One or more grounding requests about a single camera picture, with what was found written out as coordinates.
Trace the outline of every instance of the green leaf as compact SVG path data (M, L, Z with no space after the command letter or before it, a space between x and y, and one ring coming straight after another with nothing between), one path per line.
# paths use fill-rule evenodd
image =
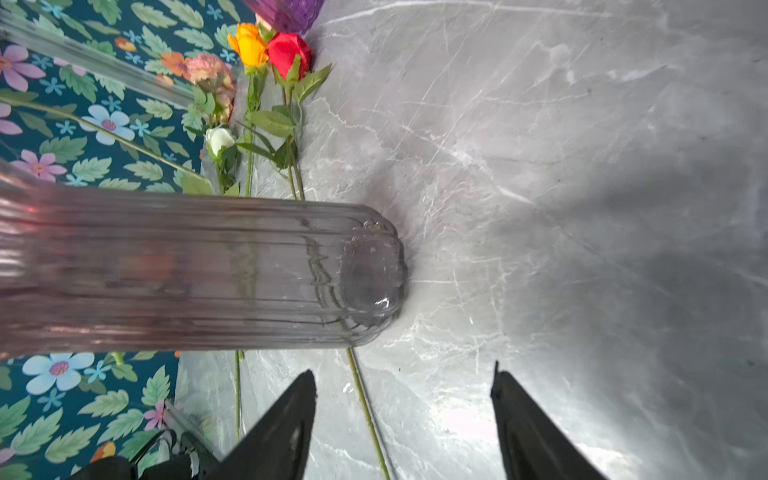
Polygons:
M160 75L170 75L172 73L170 68L163 65L163 62L160 60L147 61L147 63L144 64L144 70Z
M32 480L32 474L23 463L12 463L0 468L2 480Z
M219 25L219 28L216 29L216 33L214 34L214 38L219 42L219 45L227 50L232 50L230 41L227 40L227 35L232 34L232 36L235 36L236 33L237 25Z
M246 114L246 119L265 132L282 138L292 134L296 126L293 120L278 111L251 111Z
M134 433L123 443L123 448L120 449L118 455L131 460L159 431L158 429L152 429Z
M321 70L307 73L293 89L293 98L296 99L296 102L301 104L305 98L317 90L320 85L323 84L326 78L328 78L328 74L331 72L331 68L332 65L326 65Z
M121 413L118 417L107 425L107 429L96 441L97 444L104 443L107 440L122 439L136 431L144 420L144 414L139 409L130 409L126 413Z
M85 153L86 143L88 143L87 137L56 137L40 144L40 154L54 154L57 164L65 164L77 160Z
M109 25L118 23L123 15L118 7L118 0L88 0L88 3L93 5L94 12L100 13Z
M174 111L170 108L170 105L163 101L148 98L147 100L138 99L136 102L144 108L144 111L155 118L167 120L174 116Z
M144 142L144 146L146 148L149 148L157 155L162 155L163 152L160 150L160 142L155 140L154 138L150 137L149 135L144 135L141 140Z
M166 17L160 10L155 10L149 5L145 5L141 2L134 2L131 4L131 10L143 23L148 23L155 27L168 28L176 25L178 22L172 18Z
M141 34L144 36L144 44L156 54L162 55L163 53L171 53L171 49L168 44L165 43L165 41L159 35L154 34L149 28L147 28L146 25L141 29Z
M108 27L101 22L96 22L95 20L85 20L83 23L85 23L87 26L93 28L95 31L102 33L104 35L120 34L120 30L117 30L116 28Z
M157 402L168 398L170 377L165 374L165 365L157 369L154 376L147 380L147 386L141 392L144 394L141 397L141 403L150 407L154 407Z
M188 195L213 195L214 188L208 180L197 177L184 177L181 179L181 190Z
M109 173L110 165L112 165L112 157L93 157L76 162L72 166L72 173L78 175L87 182L92 182L99 178L104 178L104 176Z
M214 41L211 40L206 33L200 30L194 30L193 28L182 28L181 30L176 30L174 35L177 37L182 37L187 41L187 43L190 43L198 48L202 48L203 50L210 50L214 47Z
M176 190L165 182L160 182L157 184L147 185L147 188L144 188L148 192L155 192L157 194L175 194Z
M107 188L109 190L126 190L126 191L136 190L140 186L141 186L140 182L129 182L124 178L105 178L98 185L99 188ZM114 368L111 371L114 373L114 376L118 377L118 374L114 371Z
M197 10L190 7L186 3L179 2L179 0L160 0L160 1L163 3L163 5L168 7L168 9L170 10L170 13L178 17L179 20L186 23L190 27L192 28L203 27L203 16L200 15L200 13Z
M92 427L80 427L77 430L67 432L57 437L45 450L45 459L50 463L64 463L67 458L74 457L91 442L91 437L96 434L101 423Z
M230 14L230 17L234 18L234 21L240 23L240 16L237 14L237 8L232 0L219 0L219 6L226 13Z
M128 164L123 167L125 170L129 170L139 178L144 180L157 181L163 177L163 169L160 165L152 163L150 161L138 161L135 164Z
M11 389L11 369L7 366L0 366L0 390Z
M27 127L31 128L32 130L39 131L48 138L53 137L53 132L50 128L48 128L48 125L45 124L45 120L42 118L25 111L20 111L18 115L22 118L24 125Z
M157 352L151 352L151 351L142 351L131 357L129 362L137 362L139 360L150 360L154 357L154 354Z
M81 392L94 392L99 395L104 395L107 392L107 388L104 386L104 383L101 383L101 380L99 379L88 383L88 379L81 378L80 383L78 383L78 388Z
M25 412L29 407L30 398L28 396L14 403L10 408L8 405L0 407L0 440L9 437L16 432L16 429L27 418Z
M157 138L168 138L168 135L172 134L176 130L176 127L155 127L149 134Z
M190 157L190 155L187 153L187 151L184 150L184 145L182 145L182 144L180 144L178 142L175 142L175 141L170 141L170 140L166 140L165 143L168 144L168 147L175 154L184 155L186 158Z
M136 372L134 372L134 367L130 365L115 365L112 366L112 370L110 370L114 377L118 380L120 379L126 379L128 382L136 382L139 380L139 377L136 376Z
M111 390L105 395L99 395L96 399L80 409L78 415L91 413L92 418L117 415L128 406L128 392Z
M96 82L85 74L82 77L72 71L72 66L67 65L58 69L58 76L72 91L86 97L91 103L96 103Z
M58 430L58 421L63 413L64 410L59 409L47 417L40 417L35 423L27 425L27 428L17 433L11 441L11 448L16 451L16 455L31 455L50 442Z
M61 14L61 21L67 24L67 26L72 30L75 30L80 35L83 35L84 37L86 37L88 40L91 40L93 38L93 36L91 36L91 33L85 29L85 26L82 23L78 22L77 20L70 17L69 15L65 13Z

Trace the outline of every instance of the printed blue flower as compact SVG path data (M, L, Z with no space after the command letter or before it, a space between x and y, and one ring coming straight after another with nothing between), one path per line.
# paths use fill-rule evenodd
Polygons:
M128 126L131 130L136 130L136 133L139 134L139 137L143 137L144 134L149 133L149 124L143 124L141 123L141 120L138 118L136 121L134 121L134 124Z
M56 77L51 77L51 81L42 79L40 80L40 84L45 85L45 93L50 94L50 93L56 92L56 95L59 95L59 96L61 96L61 91L67 87L66 85L61 83Z
M38 399L38 403L44 403L43 412L47 412L52 406L58 408L61 406L61 399L67 395L66 392L58 393L56 387L53 387L47 396L42 396Z

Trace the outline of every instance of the gray marble surface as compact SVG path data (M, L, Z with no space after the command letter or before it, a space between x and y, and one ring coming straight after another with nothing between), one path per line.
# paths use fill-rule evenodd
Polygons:
M358 350L397 478L503 478L495 360L610 478L768 475L767 19L763 0L327 1L303 171L406 245L402 315ZM200 369L231 357L184 354L184 398L223 395ZM246 364L248 425L316 372L306 478L381 478L343 352Z

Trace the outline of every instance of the artificial flower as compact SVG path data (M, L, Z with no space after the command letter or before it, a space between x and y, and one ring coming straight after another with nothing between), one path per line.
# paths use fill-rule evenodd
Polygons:
M91 114L91 116L83 117L83 120L98 125L105 130L109 130L118 137L131 141L136 136L134 131L126 127L130 120L128 119L128 116L121 111L113 111L110 114L107 109L101 105L91 105L88 107L88 113ZM95 128L86 124L80 124L80 128L85 131L96 131ZM115 139L100 131L96 133L96 141L102 145L114 145Z
M301 57L299 63L299 79L310 69L312 63L312 49L303 38L295 33L279 33L274 36L266 51L270 56L270 63L277 68L280 76L285 78L293 66L293 60L297 55Z
M177 52L165 52L163 53L163 59L160 63L168 67L170 72L178 77L183 77L187 73L187 59Z
M77 370L84 369L93 362L93 353L78 353L75 356L71 353L52 353L47 357L43 355L30 357L24 362L22 372L36 377L27 383L27 392L30 395L42 395L54 383L61 392L72 390L80 383L80 374Z
M163 423L163 415L165 414L165 400L160 400L154 405L154 410L144 412L144 417L149 420L144 430L152 430L155 427L162 429L165 427Z
M260 67L268 59L266 43L254 24L237 24L237 34L235 36L229 34L227 40L230 42L230 47L240 55L240 60L246 67Z
M114 40L114 44L118 46L119 49L125 50L125 51L136 51L136 45L133 44L130 40L127 38L116 38Z
M29 63L23 63L29 58L29 51L21 45L9 45L0 56L0 75L5 76L5 83L18 91L27 91L29 82L25 77L43 78L45 72Z
M11 114L11 105L0 104L0 118L8 117ZM10 120L0 120L0 134L18 135L22 128Z
M62 167L61 165L54 165L56 162L55 154L43 154L40 156L40 160L38 160L38 156L35 155L35 152L30 150L22 150L22 160L12 161L11 165L18 168L19 170L29 172L41 180L54 182L56 181L56 175L67 173L66 168Z

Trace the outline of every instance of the teal floral fabric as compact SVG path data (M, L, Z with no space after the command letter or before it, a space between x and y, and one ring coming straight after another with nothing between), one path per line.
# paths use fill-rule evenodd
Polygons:
M52 353L0 366L0 478L55 480L99 458L130 458L164 427L173 353ZM140 470L153 465L150 453Z

